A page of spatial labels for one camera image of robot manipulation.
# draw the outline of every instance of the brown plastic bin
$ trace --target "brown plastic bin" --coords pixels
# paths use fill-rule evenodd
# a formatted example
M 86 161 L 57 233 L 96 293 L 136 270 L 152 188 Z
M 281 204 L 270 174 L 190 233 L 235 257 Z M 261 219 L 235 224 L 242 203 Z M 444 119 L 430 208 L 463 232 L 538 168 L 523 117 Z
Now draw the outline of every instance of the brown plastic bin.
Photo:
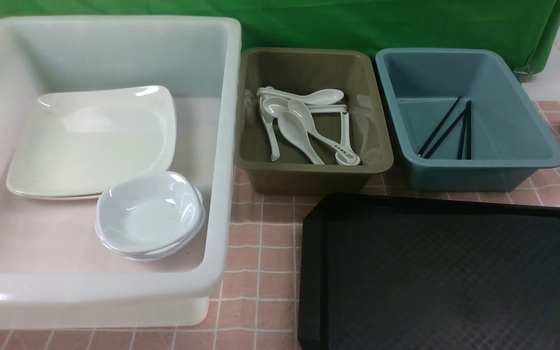
M 271 162 L 271 147 L 258 115 L 256 91 L 271 86 L 298 95 L 337 88 L 345 93 L 350 114 L 351 146 L 359 166 L 337 165 L 334 153 L 317 140 L 311 144 L 326 165 L 311 164 L 287 142 L 274 123 L 280 159 Z M 237 166 L 252 187 L 264 194 L 325 195 L 359 192 L 372 175 L 393 164 L 393 152 L 371 60 L 355 51 L 256 48 L 242 53 L 237 104 Z M 340 115 L 316 115 L 317 130 L 340 142 Z

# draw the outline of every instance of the white ceramic spoon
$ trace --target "white ceramic spoon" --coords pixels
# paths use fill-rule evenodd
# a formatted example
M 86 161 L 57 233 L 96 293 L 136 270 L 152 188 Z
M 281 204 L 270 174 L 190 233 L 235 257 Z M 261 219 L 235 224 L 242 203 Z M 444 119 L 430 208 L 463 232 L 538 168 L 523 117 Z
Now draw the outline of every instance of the white ceramic spoon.
M 334 88 L 327 88 L 327 89 L 320 89 L 319 91 L 315 91 L 310 95 L 296 95 L 294 93 L 289 93 L 285 91 L 280 91 L 278 89 L 272 88 L 259 88 L 256 91 L 256 95 L 269 95 L 269 96 L 277 96 L 283 97 L 293 100 L 302 101 L 304 104 L 313 105 L 313 106 L 323 106 L 323 105 L 333 105 L 336 102 L 340 101 L 345 97 L 345 94 L 340 91 L 339 89 Z
M 280 149 L 278 148 L 278 140 L 276 139 L 276 133 L 274 133 L 274 116 L 269 115 L 267 111 L 263 108 L 263 97 L 258 99 L 258 114 L 261 116 L 262 124 L 265 126 L 265 131 L 267 131 L 267 137 L 269 137 L 269 145 L 271 146 L 271 161 L 277 161 L 280 158 Z
M 342 165 L 360 164 L 360 157 L 358 157 L 358 155 L 356 155 L 351 149 L 347 149 L 345 148 L 345 146 L 342 146 L 337 142 L 324 137 L 317 131 L 313 115 L 308 111 L 308 108 L 306 108 L 303 102 L 298 100 L 290 100 L 289 111 L 299 117 L 299 119 L 302 121 L 302 124 L 304 125 L 304 128 L 309 134 L 313 135 L 314 138 L 323 142 L 334 151 L 339 153 L 340 159 L 342 159 Z
M 313 164 L 324 164 L 311 145 L 308 133 L 304 129 L 304 124 L 300 121 L 298 116 L 289 111 L 280 113 L 280 117 L 278 118 L 278 128 L 280 129 L 282 136 L 293 146 L 302 151 L 302 153 L 304 153 Z
M 278 118 L 280 113 L 289 110 L 289 100 L 277 96 L 265 97 L 262 100 L 262 107 L 267 113 Z M 319 113 L 346 113 L 347 105 L 332 105 L 332 106 L 306 106 L 313 114 Z
M 289 100 L 282 97 L 266 97 L 262 101 L 262 107 L 269 115 L 278 117 L 283 111 L 289 110 Z M 347 149 L 351 149 L 351 141 L 349 137 L 349 113 L 347 113 L 347 105 L 332 106 L 306 106 L 312 114 L 317 113 L 340 113 L 340 144 Z M 343 157 L 336 152 L 334 155 L 336 162 L 341 165 L 351 165 L 344 161 Z

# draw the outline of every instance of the plastic container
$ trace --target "plastic container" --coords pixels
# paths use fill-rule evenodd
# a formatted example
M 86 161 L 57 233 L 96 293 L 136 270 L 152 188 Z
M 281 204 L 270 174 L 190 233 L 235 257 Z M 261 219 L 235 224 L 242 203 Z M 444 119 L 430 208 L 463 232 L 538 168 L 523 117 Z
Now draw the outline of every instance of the plastic container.
M 556 140 L 495 53 L 385 49 L 375 61 L 413 189 L 511 191 L 538 169 L 560 166 Z M 418 157 L 459 95 L 473 102 L 472 159 L 456 159 L 461 122 L 431 159 Z M 435 140 L 460 114 L 464 100 Z
M 64 16 L 0 20 L 0 328 L 199 323 L 224 276 L 240 24 L 231 18 Z M 6 189 L 8 164 L 45 93 L 160 85 L 174 97 L 171 171 L 202 193 L 207 221 L 178 252 L 133 262 L 96 237 L 96 199 Z
M 271 146 L 258 116 L 260 87 L 307 95 L 337 88 L 345 93 L 350 114 L 351 146 L 359 166 L 336 164 L 334 153 L 317 140 L 311 144 L 326 165 L 313 165 L 276 127 L 280 158 L 269 161 Z M 264 194 L 323 195 L 358 192 L 371 175 L 393 164 L 382 100 L 371 60 L 355 51 L 257 48 L 242 53 L 237 106 L 236 161 L 254 190 Z M 317 130 L 340 142 L 340 115 L 316 115 Z

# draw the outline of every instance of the white square plate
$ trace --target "white square plate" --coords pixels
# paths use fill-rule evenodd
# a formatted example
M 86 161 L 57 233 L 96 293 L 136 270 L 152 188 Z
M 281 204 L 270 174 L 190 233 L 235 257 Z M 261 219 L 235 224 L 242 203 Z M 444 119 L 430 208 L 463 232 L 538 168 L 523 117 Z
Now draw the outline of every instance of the white square plate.
M 172 164 L 176 113 L 168 89 L 51 93 L 35 102 L 6 186 L 29 197 L 102 193 Z

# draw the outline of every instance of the black plastic tray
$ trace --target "black plastic tray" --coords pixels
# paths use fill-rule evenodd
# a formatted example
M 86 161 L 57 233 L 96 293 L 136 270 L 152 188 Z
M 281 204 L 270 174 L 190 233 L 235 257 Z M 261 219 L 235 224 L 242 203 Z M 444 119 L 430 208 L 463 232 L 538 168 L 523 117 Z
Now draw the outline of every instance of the black plastic tray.
M 560 350 L 560 208 L 328 195 L 299 297 L 303 350 Z

